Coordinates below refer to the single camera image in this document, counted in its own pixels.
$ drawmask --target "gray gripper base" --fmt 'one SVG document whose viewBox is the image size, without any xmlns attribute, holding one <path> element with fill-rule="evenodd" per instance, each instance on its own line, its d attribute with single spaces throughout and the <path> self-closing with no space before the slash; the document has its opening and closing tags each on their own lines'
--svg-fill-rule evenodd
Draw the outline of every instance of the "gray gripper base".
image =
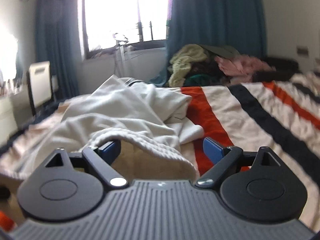
<svg viewBox="0 0 320 240">
<path fill-rule="evenodd" d="M 27 220 L 10 233 L 15 240 L 309 240 L 314 233 L 298 220 L 255 224 L 227 211 L 215 192 L 187 180 L 136 180 L 111 191 L 91 214 L 63 224 Z"/>
</svg>

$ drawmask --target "striped bedsheet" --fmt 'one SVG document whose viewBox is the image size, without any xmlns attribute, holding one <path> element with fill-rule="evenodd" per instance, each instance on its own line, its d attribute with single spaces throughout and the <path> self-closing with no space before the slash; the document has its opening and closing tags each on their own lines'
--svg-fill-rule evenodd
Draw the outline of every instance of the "striped bedsheet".
<svg viewBox="0 0 320 240">
<path fill-rule="evenodd" d="M 320 78 L 296 74 L 291 82 L 248 83 L 231 87 L 190 87 L 187 117 L 224 146 L 244 151 L 269 146 L 304 183 L 308 201 L 300 220 L 320 230 Z M 213 164 L 193 142 L 200 175 Z"/>
</svg>

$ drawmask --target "blue curtain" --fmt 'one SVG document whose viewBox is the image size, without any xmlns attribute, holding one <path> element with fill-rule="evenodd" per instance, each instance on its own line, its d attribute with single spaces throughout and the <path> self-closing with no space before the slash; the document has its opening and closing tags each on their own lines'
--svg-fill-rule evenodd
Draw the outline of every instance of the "blue curtain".
<svg viewBox="0 0 320 240">
<path fill-rule="evenodd" d="M 38 0 L 36 15 L 37 61 L 50 61 L 57 75 L 57 98 L 79 95 L 76 63 L 81 58 L 77 28 L 77 0 Z"/>
<path fill-rule="evenodd" d="M 231 45 L 241 54 L 266 54 L 261 0 L 172 0 L 167 63 L 186 44 Z M 152 83 L 163 85 L 166 68 Z"/>
</svg>

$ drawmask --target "pink garment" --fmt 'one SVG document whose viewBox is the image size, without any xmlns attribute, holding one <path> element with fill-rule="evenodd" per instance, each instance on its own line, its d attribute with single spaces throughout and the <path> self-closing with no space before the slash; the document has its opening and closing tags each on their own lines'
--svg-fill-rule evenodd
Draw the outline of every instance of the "pink garment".
<svg viewBox="0 0 320 240">
<path fill-rule="evenodd" d="M 252 75 L 257 71 L 273 71 L 266 62 L 256 57 L 241 55 L 231 60 L 221 57 L 214 59 L 221 71 L 227 76 L 237 77 L 232 84 L 252 82 Z"/>
</svg>

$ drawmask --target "white cloth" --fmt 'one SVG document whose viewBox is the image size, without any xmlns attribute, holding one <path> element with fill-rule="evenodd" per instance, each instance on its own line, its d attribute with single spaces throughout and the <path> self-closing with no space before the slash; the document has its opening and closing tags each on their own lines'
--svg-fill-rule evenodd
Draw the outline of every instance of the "white cloth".
<svg viewBox="0 0 320 240">
<path fill-rule="evenodd" d="M 190 96 L 151 84 L 127 87 L 112 76 L 86 100 L 70 105 L 23 172 L 32 172 L 58 147 L 70 152 L 119 139 L 122 150 L 113 167 L 127 179 L 195 180 L 196 167 L 180 154 L 180 144 L 204 135 L 186 118 L 190 101 Z"/>
</svg>

